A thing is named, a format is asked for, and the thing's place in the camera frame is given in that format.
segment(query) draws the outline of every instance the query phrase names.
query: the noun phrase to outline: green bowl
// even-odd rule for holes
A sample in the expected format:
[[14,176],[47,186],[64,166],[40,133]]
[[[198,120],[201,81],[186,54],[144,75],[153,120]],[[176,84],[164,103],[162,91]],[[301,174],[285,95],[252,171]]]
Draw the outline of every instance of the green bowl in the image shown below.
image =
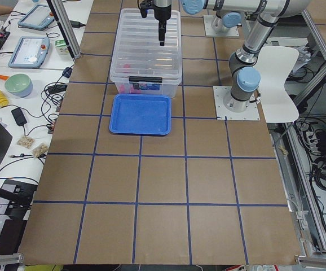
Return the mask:
[[18,97],[28,96],[33,90],[33,83],[29,76],[18,73],[10,76],[5,82],[5,88]]

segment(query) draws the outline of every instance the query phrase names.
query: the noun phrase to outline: white box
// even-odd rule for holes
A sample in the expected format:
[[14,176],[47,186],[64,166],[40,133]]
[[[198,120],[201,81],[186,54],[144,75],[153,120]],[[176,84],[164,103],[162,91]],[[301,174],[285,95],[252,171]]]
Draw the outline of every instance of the white box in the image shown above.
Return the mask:
[[174,97],[182,82],[180,13],[171,12],[165,46],[158,40],[158,21],[149,10],[142,18],[137,8],[121,11],[110,79],[119,93],[163,94]]

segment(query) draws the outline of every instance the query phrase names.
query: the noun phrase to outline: white mounting plate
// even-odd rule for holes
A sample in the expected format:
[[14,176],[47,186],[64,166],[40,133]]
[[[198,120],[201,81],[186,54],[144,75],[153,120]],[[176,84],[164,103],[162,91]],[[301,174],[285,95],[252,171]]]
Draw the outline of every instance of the white mounting plate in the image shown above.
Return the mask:
[[239,38],[240,37],[237,27],[232,27],[227,32],[214,31],[211,26],[211,23],[214,18],[215,18],[215,15],[204,15],[203,16],[204,28],[206,30],[207,37],[217,37],[217,38],[219,38],[219,37],[221,37],[221,38]]
[[236,113],[228,110],[223,104],[223,97],[227,92],[231,91],[231,86],[214,86],[214,102],[217,120],[259,120],[259,113],[256,103],[250,103],[247,109],[242,113]]

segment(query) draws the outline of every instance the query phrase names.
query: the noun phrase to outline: plastic tray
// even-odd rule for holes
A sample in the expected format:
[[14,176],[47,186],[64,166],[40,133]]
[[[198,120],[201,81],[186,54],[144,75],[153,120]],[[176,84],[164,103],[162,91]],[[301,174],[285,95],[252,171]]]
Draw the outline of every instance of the plastic tray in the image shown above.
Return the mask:
[[117,94],[109,129],[118,134],[165,136],[171,127],[171,100],[165,95]]

